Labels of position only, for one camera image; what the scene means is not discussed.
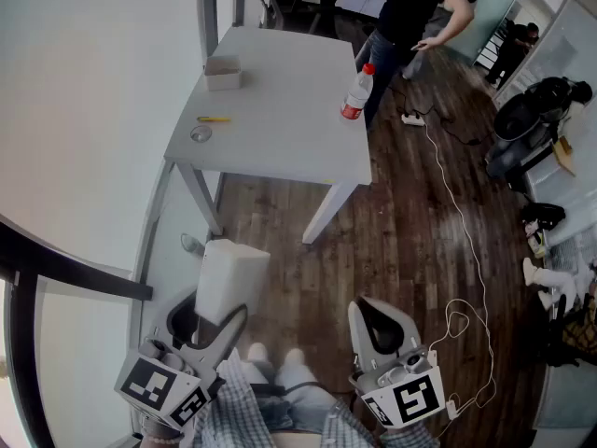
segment table leg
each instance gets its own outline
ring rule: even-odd
[[[346,200],[353,193],[356,186],[355,183],[339,183],[334,184],[329,189],[326,198],[319,206],[319,209],[317,209],[307,230],[302,235],[302,242],[304,244],[311,244],[317,238],[327,223],[340,210],[342,205],[346,203]]]
[[[217,210],[205,183],[203,173],[201,171],[196,172],[193,166],[181,162],[178,162],[176,167],[185,180],[190,195],[193,196],[195,203],[197,203],[199,210],[205,217],[210,231],[214,235],[222,235],[222,226],[218,221]]]

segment shoe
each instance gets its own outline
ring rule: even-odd
[[[304,365],[305,353],[299,348],[292,348],[284,358],[285,365]]]
[[[543,304],[545,310],[549,310],[553,305],[553,298],[551,297],[551,295],[547,292],[544,292],[543,290],[539,290],[537,292],[537,295],[539,296],[539,300],[541,300],[541,303]]]
[[[524,273],[524,284],[530,286],[535,283],[535,273],[537,268],[533,265],[529,258],[524,258],[522,261],[522,273]]]
[[[249,352],[246,355],[247,360],[253,361],[268,361],[268,349],[261,342],[253,343],[249,347]]]

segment white table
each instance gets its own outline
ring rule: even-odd
[[[336,7],[378,18],[386,0],[338,0]]]
[[[367,132],[361,116],[340,115],[356,75],[349,43],[253,27],[230,28],[215,51],[238,55],[239,90],[207,91],[203,76],[191,93],[164,155],[179,168],[211,231],[222,234],[201,171],[276,177],[331,187],[303,235],[310,244],[359,184],[370,184]],[[198,116],[212,137],[196,143]]]

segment white cable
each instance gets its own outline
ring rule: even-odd
[[[489,331],[489,328],[487,327],[487,323],[488,323],[488,310],[487,310],[487,288],[485,287],[485,282],[483,281],[483,277],[481,276],[481,265],[479,263],[479,258],[477,257],[477,253],[475,252],[475,247],[473,246],[473,240],[470,236],[470,234],[468,233],[468,229],[466,228],[466,222],[465,222],[465,215],[463,214],[463,212],[460,210],[460,207],[458,207],[458,204],[456,203],[456,200],[454,199],[454,194],[452,193],[450,187],[448,186],[448,183],[446,182],[446,175],[444,173],[444,168],[442,167],[441,163],[439,162],[439,149],[437,148],[436,142],[431,139],[431,136],[429,136],[429,128],[427,127],[427,123],[424,122],[425,125],[425,135],[427,136],[427,139],[431,142],[431,144],[433,145],[433,147],[436,150],[436,163],[437,166],[439,166],[439,170],[441,171],[441,178],[444,182],[444,186],[446,187],[446,189],[448,190],[450,197],[451,197],[451,201],[454,204],[454,207],[456,208],[456,210],[458,211],[458,213],[460,214],[460,219],[462,220],[462,225],[463,225],[463,229],[465,231],[466,237],[468,239],[468,243],[470,245],[470,250],[473,253],[473,257],[475,258],[475,262],[477,263],[477,275],[479,276],[479,280],[481,282],[481,285],[483,286],[483,309],[485,310],[485,319],[482,319],[479,314],[477,314],[477,311],[475,310],[475,308],[467,301],[463,300],[463,299],[452,299],[451,301],[449,301],[446,304],[446,333],[445,335],[441,338],[436,340],[435,342],[431,343],[431,345],[429,345],[429,350],[432,349],[432,347],[438,343],[441,342],[443,340],[446,340],[448,337],[451,337],[453,339],[460,337],[465,330],[468,328],[468,325],[470,324],[470,319],[468,318],[468,315],[463,314],[462,312],[458,312],[458,311],[451,311],[448,314],[448,308],[450,307],[450,305],[452,303],[455,302],[462,302],[466,305],[468,305],[471,310],[473,311],[473,313],[475,314],[475,316],[479,319],[480,323],[483,325],[483,327],[485,328],[485,333],[487,335],[487,346],[488,346],[488,350],[489,350],[489,355],[492,359],[492,365],[491,365],[491,369],[490,369],[490,373],[489,373],[489,380],[487,381],[487,384],[485,384],[484,386],[481,387],[481,389],[477,392],[477,395],[475,395],[475,397],[473,397],[472,399],[470,399],[469,401],[467,401],[463,406],[461,406],[460,408],[458,408],[457,415],[460,416],[461,413],[463,413],[469,406],[471,406],[473,403],[475,403],[479,408],[483,408],[485,405],[487,405],[490,401],[492,401],[493,397],[495,397],[495,394],[497,393],[497,383],[495,382],[495,379],[493,378],[493,349],[492,349],[492,334]],[[466,319],[466,325],[465,327],[460,330],[456,335],[453,335],[450,331],[450,325],[451,325],[451,318],[453,315],[461,315]],[[479,404],[478,402],[478,398],[479,395],[481,394],[481,392],[483,390],[485,390],[485,388],[487,388],[488,386],[492,385],[493,386],[493,393],[492,395],[489,397],[489,399],[487,399],[487,401],[485,401],[484,403]],[[458,394],[452,393],[448,399],[451,399],[452,396],[456,396],[458,397]],[[443,435],[444,432],[446,431],[446,429],[448,429],[448,427],[446,427],[439,436]]]

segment small white box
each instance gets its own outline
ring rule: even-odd
[[[210,56],[205,62],[208,91],[236,90],[241,87],[241,61],[238,56]]]
[[[270,254],[228,239],[205,245],[195,313],[215,325],[242,304],[257,312],[265,286]]]

